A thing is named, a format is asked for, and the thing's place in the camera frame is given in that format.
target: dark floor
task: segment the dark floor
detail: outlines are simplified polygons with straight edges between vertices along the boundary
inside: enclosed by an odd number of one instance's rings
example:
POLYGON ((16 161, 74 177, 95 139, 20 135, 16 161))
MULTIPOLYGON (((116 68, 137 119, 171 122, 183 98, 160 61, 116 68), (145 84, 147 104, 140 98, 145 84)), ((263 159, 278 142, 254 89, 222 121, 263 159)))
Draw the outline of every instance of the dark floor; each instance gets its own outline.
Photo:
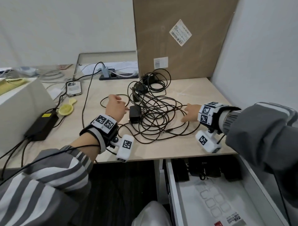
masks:
POLYGON ((88 200, 73 218, 77 226, 124 226, 157 200, 153 161, 95 164, 88 200))

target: tangled cable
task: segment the tangled cable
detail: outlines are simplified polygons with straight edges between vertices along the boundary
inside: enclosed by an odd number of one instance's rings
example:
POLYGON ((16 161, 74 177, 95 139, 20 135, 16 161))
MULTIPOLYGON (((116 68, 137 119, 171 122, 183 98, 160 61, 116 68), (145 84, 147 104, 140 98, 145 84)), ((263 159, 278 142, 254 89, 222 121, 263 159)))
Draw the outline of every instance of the tangled cable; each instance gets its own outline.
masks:
POLYGON ((169 87, 171 80, 171 75, 166 69, 156 69, 153 72, 147 73, 141 81, 131 82, 127 87, 127 95, 122 95, 127 96, 129 98, 129 102, 140 106, 143 109, 143 114, 138 124, 132 124, 130 122, 119 124, 119 130, 122 127, 126 127, 130 131, 131 135, 141 144, 150 144, 156 140, 166 140, 173 137, 187 136, 194 133, 199 128, 200 124, 189 133, 185 133, 189 127, 189 122, 181 123, 179 126, 169 128, 169 123, 174 120, 177 114, 176 111, 180 111, 183 116, 186 115, 186 112, 182 110, 182 107, 186 105, 183 105, 174 98, 166 96, 166 89, 169 87), (163 74, 157 72, 157 70, 164 70, 167 72, 169 78, 166 78, 163 74), (163 77, 164 80, 160 80, 158 75, 163 77), (152 76, 154 77, 155 81, 154 83, 149 83, 149 80, 152 80, 152 76), (148 87, 147 94, 141 94, 138 91, 135 91, 139 96, 140 103, 136 103, 132 98, 132 87, 136 84, 146 84, 148 87), (174 130, 178 128, 184 129, 182 132, 175 133, 174 130), (163 133, 168 133, 170 136, 160 138, 161 134, 163 133), (149 140, 149 142, 141 142, 137 138, 138 135, 149 140))

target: open drawer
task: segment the open drawer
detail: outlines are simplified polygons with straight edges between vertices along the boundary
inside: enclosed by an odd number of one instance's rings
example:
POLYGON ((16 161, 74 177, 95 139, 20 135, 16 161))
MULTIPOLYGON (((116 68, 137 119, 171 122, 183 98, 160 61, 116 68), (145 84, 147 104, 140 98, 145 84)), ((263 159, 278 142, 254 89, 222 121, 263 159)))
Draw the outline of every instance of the open drawer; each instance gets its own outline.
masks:
POLYGON ((238 156, 243 180, 228 182, 223 176, 200 180, 190 176, 190 181, 175 182, 172 162, 165 160, 166 184, 170 199, 172 222, 175 226, 214 226, 216 218, 205 205, 200 185, 210 188, 210 183, 240 215, 246 224, 232 222, 233 226, 287 226, 277 208, 249 164, 238 156))

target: desk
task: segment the desk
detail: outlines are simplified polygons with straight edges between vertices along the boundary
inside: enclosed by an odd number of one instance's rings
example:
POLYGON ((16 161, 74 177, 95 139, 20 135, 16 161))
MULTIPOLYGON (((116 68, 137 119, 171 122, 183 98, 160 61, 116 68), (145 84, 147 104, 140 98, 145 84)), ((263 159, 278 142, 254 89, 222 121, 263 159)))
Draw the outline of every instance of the desk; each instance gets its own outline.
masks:
MULTIPOLYGON (((84 112, 85 125, 99 114, 105 113, 105 109, 100 106, 100 101, 104 97, 109 94, 126 94, 127 86, 132 81, 138 81, 138 79, 99 81, 98 78, 93 78, 84 112)), ((62 148, 64 145, 70 144, 78 137, 79 132, 82 130, 82 109, 87 95, 89 82, 89 79, 82 81, 83 94, 75 97, 77 103, 74 105, 73 113, 67 116, 60 126, 54 128, 45 141, 34 142, 28 145, 24 157, 25 164, 32 162, 41 150, 48 148, 62 148)), ((167 96, 180 101, 182 104, 192 103, 202 105, 212 101, 228 104, 228 101, 207 78, 172 80, 170 86, 167 88, 167 96)), ((127 97, 122 97, 122 99, 128 102, 127 97)), ((124 116, 120 124, 127 123, 128 116, 129 113, 124 116)), ((181 125, 181 117, 182 114, 179 112, 169 125, 169 128, 170 126, 181 125)), ((198 122, 190 123, 186 132, 193 131, 197 126, 198 122)), ((206 130, 206 127, 201 125, 200 129, 206 130)), ((121 128, 119 133, 120 135, 130 134, 124 127, 121 128)), ((199 145, 195 139, 195 134, 196 132, 188 136, 179 136, 168 140, 155 141, 146 145, 136 141, 129 160, 154 160, 210 155, 210 153, 205 152, 199 145)), ((162 134, 160 138, 168 136, 169 134, 165 133, 162 134)), ((148 140, 145 140, 141 135, 138 137, 140 141, 148 142, 148 140)), ((236 153, 230 147, 226 146, 225 139, 223 139, 222 145, 223 147, 217 154, 236 153)), ((96 160, 98 162, 114 162, 116 161, 116 157, 108 151, 105 151, 103 154, 98 155, 96 160)), ((21 152, 10 160, 8 168, 20 167, 20 163, 21 152)))

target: hand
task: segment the hand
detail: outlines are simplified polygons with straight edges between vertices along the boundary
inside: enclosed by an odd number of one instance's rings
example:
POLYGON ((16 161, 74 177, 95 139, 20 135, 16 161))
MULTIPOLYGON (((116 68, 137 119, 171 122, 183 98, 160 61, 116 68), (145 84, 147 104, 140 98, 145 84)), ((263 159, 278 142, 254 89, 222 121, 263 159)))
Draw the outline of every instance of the hand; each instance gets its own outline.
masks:
POLYGON ((181 119, 181 122, 197 122, 198 121, 198 113, 201 109, 202 105, 199 104, 187 104, 187 107, 184 109, 187 111, 187 115, 181 119))
POLYGON ((129 109, 128 107, 125 107, 125 102, 120 100, 121 97, 117 95, 109 95, 109 102, 105 109, 105 114, 113 117, 117 122, 120 122, 126 114, 126 111, 129 109))

